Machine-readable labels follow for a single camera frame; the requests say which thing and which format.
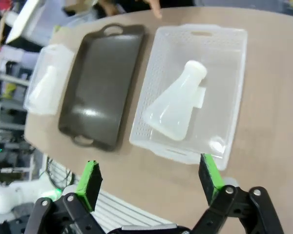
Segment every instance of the green gripper pad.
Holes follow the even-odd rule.
[[[210,205],[218,191],[225,185],[212,155],[201,154],[199,177],[207,202]]]
[[[94,211],[102,180],[99,164],[89,161],[75,192],[89,212]]]

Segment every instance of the translucent plastic container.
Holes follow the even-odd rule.
[[[41,50],[24,101],[27,111],[37,115],[57,113],[73,58],[74,53],[61,44]]]
[[[243,29],[186,24],[157,30],[142,86],[130,142],[186,164],[200,154],[214,155],[218,169],[227,166],[242,95],[248,34]],[[142,118],[145,109],[195,60],[208,71],[202,108],[194,108],[186,137],[172,140]]]
[[[145,109],[144,122],[170,139],[183,140],[200,96],[199,84],[206,74],[201,63],[187,62],[179,78]]]

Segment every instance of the plastic tray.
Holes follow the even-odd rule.
[[[186,24],[157,30],[142,86],[130,142],[159,156],[199,164],[212,154],[220,170],[227,166],[243,88],[248,34],[243,29]],[[174,141],[151,129],[143,111],[181,74],[189,60],[206,66],[201,109],[194,108],[187,136]]]
[[[109,24],[87,34],[65,92],[59,130],[81,147],[116,148],[143,25]]]

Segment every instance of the round table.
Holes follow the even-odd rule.
[[[157,20],[150,11],[119,15],[63,28],[52,43],[77,52],[83,37],[109,23],[143,24],[147,30],[132,91],[114,152],[80,148],[62,135],[54,117],[29,114],[26,139],[42,152],[81,174],[97,160],[107,192],[180,225],[193,227],[207,208],[197,165],[184,165],[130,145],[128,139],[155,31],[164,25],[217,24],[248,31],[247,61],[240,114],[227,170],[248,191],[265,187],[285,233],[293,233],[293,17],[276,13],[218,7],[164,9]],[[228,219],[221,233],[243,233]]]

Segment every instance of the white plastic basket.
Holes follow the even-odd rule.
[[[227,166],[243,88],[248,34],[217,25],[185,24],[157,30],[129,141],[156,155],[199,164],[200,154],[214,155],[219,170]],[[174,141],[151,129],[142,114],[183,71],[189,60],[206,66],[201,109],[194,108],[187,136]]]
[[[38,57],[28,90],[24,108],[37,115],[57,113],[74,53],[62,44],[44,47]]]

